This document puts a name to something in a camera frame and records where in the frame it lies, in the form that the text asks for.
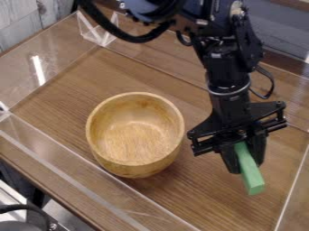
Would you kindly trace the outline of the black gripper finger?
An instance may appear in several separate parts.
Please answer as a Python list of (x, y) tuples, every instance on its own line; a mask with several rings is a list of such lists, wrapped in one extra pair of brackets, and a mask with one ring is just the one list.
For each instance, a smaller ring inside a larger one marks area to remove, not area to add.
[(250, 130), (246, 139), (248, 148), (258, 166), (262, 165), (266, 155), (266, 131)]
[(241, 173), (241, 165), (238, 160), (238, 155), (233, 145), (224, 146), (220, 151), (221, 158), (232, 174)]

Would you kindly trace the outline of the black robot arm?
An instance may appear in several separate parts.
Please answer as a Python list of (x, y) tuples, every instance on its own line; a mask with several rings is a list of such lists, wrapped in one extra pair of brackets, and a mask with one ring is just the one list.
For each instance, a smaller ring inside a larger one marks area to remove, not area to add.
[(241, 173), (237, 145), (244, 143), (256, 164), (266, 155), (268, 135), (286, 127), (282, 101), (254, 103), (253, 72), (272, 74), (260, 66), (265, 57), (244, 0), (107, 0), (135, 22), (155, 28), (133, 35), (114, 25), (94, 0), (78, 0), (92, 20), (121, 40), (147, 43), (174, 30), (191, 47), (206, 69), (210, 116), (187, 132), (194, 155), (216, 152), (229, 172)]

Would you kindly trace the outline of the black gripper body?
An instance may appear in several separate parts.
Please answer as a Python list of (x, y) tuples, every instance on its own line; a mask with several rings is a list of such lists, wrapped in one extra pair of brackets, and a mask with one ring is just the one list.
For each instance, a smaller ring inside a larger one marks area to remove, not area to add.
[(187, 132), (195, 156), (209, 152), (220, 153), (224, 146), (246, 143), (250, 130), (265, 130), (268, 138), (272, 132), (288, 126), (284, 115), (286, 103), (282, 101), (254, 103), (250, 99), (250, 91), (250, 80), (229, 86), (207, 82), (212, 113)]

